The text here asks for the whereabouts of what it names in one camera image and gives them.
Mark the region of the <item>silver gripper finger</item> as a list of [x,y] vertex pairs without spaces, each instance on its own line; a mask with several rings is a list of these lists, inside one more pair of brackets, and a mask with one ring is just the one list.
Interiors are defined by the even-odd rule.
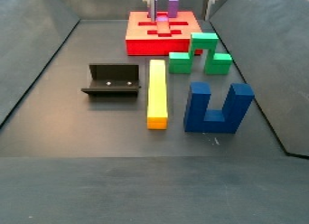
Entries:
[[154,22],[156,19],[156,0],[143,0],[143,2],[147,4],[148,16]]
[[211,6],[215,4],[218,0],[206,0],[206,9],[205,9],[205,20],[210,18]]

